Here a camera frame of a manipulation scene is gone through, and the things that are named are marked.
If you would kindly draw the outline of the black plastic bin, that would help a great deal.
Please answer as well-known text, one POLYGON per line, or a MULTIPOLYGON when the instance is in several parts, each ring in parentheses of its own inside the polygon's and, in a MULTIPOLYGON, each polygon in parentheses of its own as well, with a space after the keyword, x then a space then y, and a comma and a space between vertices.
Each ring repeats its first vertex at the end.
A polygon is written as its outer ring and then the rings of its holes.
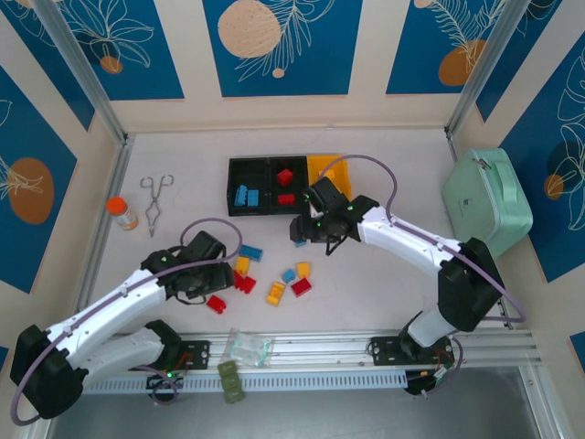
POLYGON ((308 186, 307 159, 304 155, 275 156, 269 158, 269 207, 270 215, 298 214, 303 209, 303 191, 308 186), (277 174, 284 168, 294 173, 294 181, 288 187, 281 187, 277 174), (279 206, 277 197, 281 194, 294 194, 296 202, 291 206, 279 206))
POLYGON ((266 216, 269 214, 269 160, 266 157, 230 158, 227 184, 227 205, 230 217, 266 216), (259 206, 235 207, 234 198, 239 185, 260 192, 259 206))

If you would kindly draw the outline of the yellow plastic bin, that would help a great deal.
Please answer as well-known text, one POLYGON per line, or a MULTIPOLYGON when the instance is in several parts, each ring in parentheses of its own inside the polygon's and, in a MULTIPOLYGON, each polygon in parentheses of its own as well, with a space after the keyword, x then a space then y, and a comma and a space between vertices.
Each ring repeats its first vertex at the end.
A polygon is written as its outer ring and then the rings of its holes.
MULTIPOLYGON (((339 157, 341 155, 308 155, 307 171, 309 184, 314 184, 324 169, 339 157)), ((343 192, 348 199, 352 199, 351 181, 346 161, 337 162, 329 169, 335 171, 335 179, 332 182, 337 189, 343 192)))

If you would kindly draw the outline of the clear plastic bag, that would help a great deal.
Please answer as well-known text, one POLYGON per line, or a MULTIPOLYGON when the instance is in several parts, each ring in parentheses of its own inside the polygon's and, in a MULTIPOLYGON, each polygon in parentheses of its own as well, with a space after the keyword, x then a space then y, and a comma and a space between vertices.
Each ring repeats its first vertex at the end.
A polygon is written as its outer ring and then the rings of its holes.
POLYGON ((221 362, 236 361, 254 368, 267 367, 270 363, 273 340, 261 334, 229 331, 221 362))

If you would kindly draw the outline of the metal tongs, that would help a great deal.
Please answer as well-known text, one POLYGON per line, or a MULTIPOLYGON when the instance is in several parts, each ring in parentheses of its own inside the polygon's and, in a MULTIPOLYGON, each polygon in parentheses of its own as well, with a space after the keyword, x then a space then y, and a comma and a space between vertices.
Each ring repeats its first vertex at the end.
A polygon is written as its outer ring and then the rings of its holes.
POLYGON ((150 237, 153 238, 155 233, 156 222, 162 211, 159 207, 159 198, 164 187, 171 187, 175 182, 173 175, 167 174, 160 177, 157 183, 152 177, 143 177, 140 181, 140 187, 150 191, 150 204, 144 215, 147 219, 147 227, 150 237))

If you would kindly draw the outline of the orange capped bottle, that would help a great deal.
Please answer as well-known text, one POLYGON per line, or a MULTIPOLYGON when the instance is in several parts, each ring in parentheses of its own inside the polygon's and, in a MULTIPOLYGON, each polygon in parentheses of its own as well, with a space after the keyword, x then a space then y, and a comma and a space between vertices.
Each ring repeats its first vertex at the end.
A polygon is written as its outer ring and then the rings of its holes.
POLYGON ((122 197, 109 198, 106 209, 123 230, 133 230, 138 225, 138 218, 122 197))

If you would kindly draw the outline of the olive green button pad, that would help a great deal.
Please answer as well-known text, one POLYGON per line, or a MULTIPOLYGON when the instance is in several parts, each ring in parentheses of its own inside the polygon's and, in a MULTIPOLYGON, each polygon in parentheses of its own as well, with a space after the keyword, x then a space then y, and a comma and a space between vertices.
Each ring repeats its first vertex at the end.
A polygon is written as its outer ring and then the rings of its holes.
POLYGON ((233 404, 245 398, 238 374, 238 366, 234 360, 218 364, 218 375, 226 403, 233 404))

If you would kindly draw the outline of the left base electronics board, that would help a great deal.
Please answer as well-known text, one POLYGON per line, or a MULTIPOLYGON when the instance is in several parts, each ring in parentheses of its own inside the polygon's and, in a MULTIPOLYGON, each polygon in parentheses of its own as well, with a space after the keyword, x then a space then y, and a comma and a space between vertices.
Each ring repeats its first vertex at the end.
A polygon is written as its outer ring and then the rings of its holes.
POLYGON ((143 371, 150 373, 146 379, 146 389, 150 391, 150 398, 154 403, 164 406, 176 401, 179 396, 179 386, 172 372, 151 367, 144 367, 143 371))

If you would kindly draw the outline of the base electronics board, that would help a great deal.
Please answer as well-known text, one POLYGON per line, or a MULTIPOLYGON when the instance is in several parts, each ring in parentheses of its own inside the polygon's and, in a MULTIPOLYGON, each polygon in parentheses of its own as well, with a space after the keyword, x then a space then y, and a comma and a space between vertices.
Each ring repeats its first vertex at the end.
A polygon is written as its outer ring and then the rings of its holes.
POLYGON ((455 365, 448 369, 408 371, 405 391, 415 397, 428 398, 449 383, 459 370, 460 366, 455 365))
POLYGON ((172 372, 151 367, 144 367, 143 371, 150 373, 146 379, 146 389, 150 391, 150 398, 154 403, 164 406, 176 401, 179 396, 179 386, 172 372))

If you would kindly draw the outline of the right base electronics board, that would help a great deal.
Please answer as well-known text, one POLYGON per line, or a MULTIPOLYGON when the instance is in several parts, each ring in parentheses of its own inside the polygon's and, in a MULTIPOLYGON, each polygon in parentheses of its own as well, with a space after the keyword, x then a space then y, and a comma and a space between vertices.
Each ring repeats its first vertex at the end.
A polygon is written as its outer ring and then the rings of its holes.
POLYGON ((405 391, 415 397, 428 398, 449 383, 459 370, 460 366, 455 365, 448 369, 408 371, 405 391))

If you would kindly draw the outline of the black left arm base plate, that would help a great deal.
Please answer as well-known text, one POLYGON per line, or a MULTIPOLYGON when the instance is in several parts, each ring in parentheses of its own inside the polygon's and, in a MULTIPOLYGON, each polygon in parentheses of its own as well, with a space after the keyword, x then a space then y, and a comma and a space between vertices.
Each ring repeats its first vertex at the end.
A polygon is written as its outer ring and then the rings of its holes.
POLYGON ((173 370, 205 370, 209 360, 209 340, 182 341, 173 370))

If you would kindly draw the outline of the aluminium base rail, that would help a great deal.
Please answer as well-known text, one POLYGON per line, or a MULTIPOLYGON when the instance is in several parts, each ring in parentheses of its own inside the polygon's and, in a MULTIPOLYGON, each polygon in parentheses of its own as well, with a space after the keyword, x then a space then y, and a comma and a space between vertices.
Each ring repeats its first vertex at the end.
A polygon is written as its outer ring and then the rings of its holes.
MULTIPOLYGON (((271 342, 267 369, 275 371, 319 371, 371 369, 367 353, 372 337, 395 336, 396 330, 259 333, 271 342)), ((528 330, 481 328, 454 336, 463 347, 467 368, 540 365, 541 355, 528 330)))

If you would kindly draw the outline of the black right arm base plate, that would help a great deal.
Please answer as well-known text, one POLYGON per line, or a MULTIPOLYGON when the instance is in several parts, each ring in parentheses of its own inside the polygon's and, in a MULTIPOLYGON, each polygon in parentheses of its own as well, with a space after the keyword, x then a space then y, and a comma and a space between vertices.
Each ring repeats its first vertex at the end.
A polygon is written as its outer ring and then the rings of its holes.
POLYGON ((440 338, 430 347, 418 345, 410 337, 372 337, 368 345, 375 366, 451 366, 451 341, 440 338))

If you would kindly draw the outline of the aluminium frame post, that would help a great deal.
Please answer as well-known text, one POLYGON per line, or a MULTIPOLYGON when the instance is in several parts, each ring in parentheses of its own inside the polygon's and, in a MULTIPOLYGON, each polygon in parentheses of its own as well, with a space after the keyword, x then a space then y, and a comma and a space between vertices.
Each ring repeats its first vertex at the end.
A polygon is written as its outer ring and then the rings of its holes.
POLYGON ((484 49, 473 68, 470 77, 460 94, 444 131, 447 139, 452 142, 454 136, 463 127, 468 112, 472 109, 477 97, 484 88, 495 65, 500 59, 516 27, 526 12, 531 0, 508 0, 497 19, 490 37, 486 40, 484 49))
POLYGON ((30 0, 30 4, 105 127, 118 144, 125 145, 128 134, 58 6, 53 0, 30 0))

